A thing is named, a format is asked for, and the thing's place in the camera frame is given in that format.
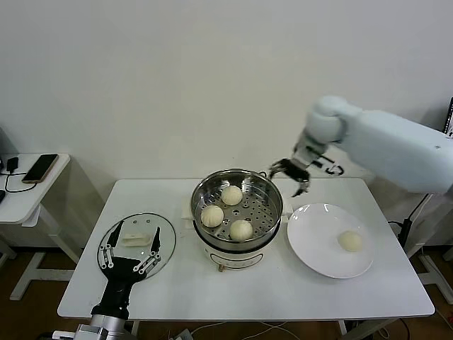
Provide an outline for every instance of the wooden floor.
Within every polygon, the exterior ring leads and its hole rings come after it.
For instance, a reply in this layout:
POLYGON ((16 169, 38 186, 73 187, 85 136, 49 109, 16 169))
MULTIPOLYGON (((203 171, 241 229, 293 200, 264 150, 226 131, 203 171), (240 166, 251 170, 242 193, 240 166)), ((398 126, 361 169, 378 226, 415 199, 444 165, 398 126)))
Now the wooden floor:
MULTIPOLYGON (((426 251, 431 255, 439 269, 453 286, 453 261, 442 260, 440 252, 426 251)), ((21 301, 10 301, 9 295, 23 270, 32 257, 32 253, 20 253, 17 259, 7 261, 0 273, 0 340, 35 340, 41 333, 56 329, 73 332, 77 325, 84 320, 65 319, 57 315, 57 307, 67 283, 63 282, 32 282, 21 301)), ((413 265, 417 272, 422 273, 424 268, 417 256, 413 257, 413 265)), ((62 253, 48 254, 41 268, 71 269, 75 265, 62 253)), ((446 317, 453 315, 453 306, 448 305, 435 286, 428 286, 427 292, 436 308, 446 317)), ((453 339, 453 331, 437 315, 431 317, 406 319, 411 331, 412 340, 421 339, 453 339)), ((168 337, 177 335, 185 328, 194 330, 202 322, 141 322, 138 338, 140 340, 168 340, 168 337)), ((240 340, 265 330, 265 325, 257 322, 230 322, 215 327, 201 329, 194 334, 195 340, 226 339, 240 340)), ((290 322, 285 328, 302 339, 337 339, 340 336, 336 322, 290 322)), ((407 339, 407 331, 401 320, 390 324, 389 330, 392 340, 407 339)), ((257 340, 289 340, 295 339, 279 329, 273 329, 257 340)), ((374 339, 382 339, 378 333, 374 339)))

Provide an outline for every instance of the stainless steel steamer basket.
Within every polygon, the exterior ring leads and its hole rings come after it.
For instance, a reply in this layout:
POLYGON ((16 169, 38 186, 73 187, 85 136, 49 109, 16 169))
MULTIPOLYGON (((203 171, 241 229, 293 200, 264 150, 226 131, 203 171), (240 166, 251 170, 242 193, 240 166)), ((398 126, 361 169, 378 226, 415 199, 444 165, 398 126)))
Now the stainless steel steamer basket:
POLYGON ((283 211, 283 199, 275 184, 254 171, 230 169, 214 172, 195 188, 190 200, 194 227, 200 238, 214 249, 245 254, 259 250, 277 234, 283 211), (222 190, 237 186, 242 190, 242 201, 237 205, 222 202, 222 190), (208 205, 217 205, 224 211, 223 223, 208 228, 201 222, 201 212, 208 205), (253 226, 253 237, 244 242, 233 241, 229 228, 236 220, 247 220, 253 226))

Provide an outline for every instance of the white plate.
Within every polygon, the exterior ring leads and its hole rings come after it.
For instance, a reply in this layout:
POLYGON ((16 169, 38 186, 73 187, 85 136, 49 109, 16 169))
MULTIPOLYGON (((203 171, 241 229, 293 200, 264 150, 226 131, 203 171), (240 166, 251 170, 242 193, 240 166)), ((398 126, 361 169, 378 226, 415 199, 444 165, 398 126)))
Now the white plate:
POLYGON ((354 278, 373 263, 374 245, 367 227, 336 205, 307 204, 288 222, 288 240, 296 255, 311 269, 331 278, 354 278), (362 251, 344 250, 337 237, 346 230, 362 237, 362 251))

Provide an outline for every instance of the white robotic arm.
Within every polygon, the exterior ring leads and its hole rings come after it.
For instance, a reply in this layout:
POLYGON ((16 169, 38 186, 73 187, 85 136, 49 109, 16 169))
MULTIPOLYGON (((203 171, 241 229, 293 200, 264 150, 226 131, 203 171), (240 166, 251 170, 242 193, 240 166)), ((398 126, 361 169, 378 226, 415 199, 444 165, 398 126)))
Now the white robotic arm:
MULTIPOLYGON (((329 144, 347 152, 352 161, 412 193, 453 196, 453 140, 443 133, 384 111, 362 110, 344 98, 321 98, 309 113, 294 148, 290 167, 297 167, 301 193, 308 186, 305 169, 329 144)), ((287 174, 289 163, 278 162, 271 176, 287 174)))

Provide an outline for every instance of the metal pot rim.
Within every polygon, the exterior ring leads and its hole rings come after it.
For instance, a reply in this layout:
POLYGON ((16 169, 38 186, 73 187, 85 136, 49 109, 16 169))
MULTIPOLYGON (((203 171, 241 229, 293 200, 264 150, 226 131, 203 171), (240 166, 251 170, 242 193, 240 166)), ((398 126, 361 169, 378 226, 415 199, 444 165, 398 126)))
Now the metal pot rim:
POLYGON ((282 199, 282 196, 281 196, 280 191, 278 190, 277 186, 271 180, 269 180, 268 178, 266 178, 265 176, 261 175, 258 172, 251 171, 251 170, 245 170, 245 169, 239 169, 239 168, 233 168, 233 169, 226 169, 226 170, 216 171, 216 172, 210 174, 209 176, 207 176, 206 178, 204 178, 203 180, 201 180, 201 182, 199 182, 199 184, 196 185, 196 187, 194 188, 194 190, 192 192, 192 195, 190 197, 190 211, 191 211, 191 213, 193 215, 193 218, 194 218, 193 223, 194 223, 194 227, 195 227, 195 230, 196 230, 198 236, 202 239, 203 242, 205 242, 206 244, 208 244, 209 246, 215 248, 218 251, 223 251, 225 253, 230 253, 230 254, 245 254, 245 253, 260 249, 262 247, 261 244, 258 245, 258 246, 253 247, 252 249, 234 251, 234 250, 222 249, 219 246, 217 246, 215 244, 215 242, 210 242, 210 239, 212 239, 212 241, 215 240, 216 242, 221 242, 221 243, 224 243, 224 244, 250 244, 252 242, 253 243, 259 242, 260 239, 268 237, 268 239, 266 239, 263 242, 263 247, 264 247, 264 245, 269 244, 269 242, 272 239, 274 239, 274 236, 277 234, 277 231, 278 231, 278 229, 280 227, 280 221, 281 221, 282 212, 280 212, 280 215, 278 216, 278 218, 275 219, 275 224, 273 225, 273 227, 271 229, 268 230, 268 232, 266 232, 265 234, 263 234, 263 235, 261 235, 259 237, 254 238, 254 239, 248 239, 248 240, 246 240, 244 242, 238 242, 238 241, 233 241, 233 240, 228 240, 227 241, 227 240, 224 240, 224 239, 218 239, 214 235, 212 235, 212 234, 210 234, 208 232, 202 232, 201 230, 199 230, 202 227, 198 226, 197 223, 196 223, 196 217, 194 216, 194 211, 195 211, 196 207, 193 206, 193 202, 194 202, 194 199, 195 199, 194 196, 197 193, 197 190, 201 186, 203 186, 203 184, 205 184, 206 182, 208 182, 212 178, 214 178, 216 176, 221 176, 223 174, 228 174, 228 173, 247 174, 247 175, 252 175, 252 176, 258 177, 261 180, 263 180, 264 182, 268 183, 273 188, 273 190, 277 193, 279 204, 280 204, 280 206, 282 208, 283 208, 283 199, 282 199))

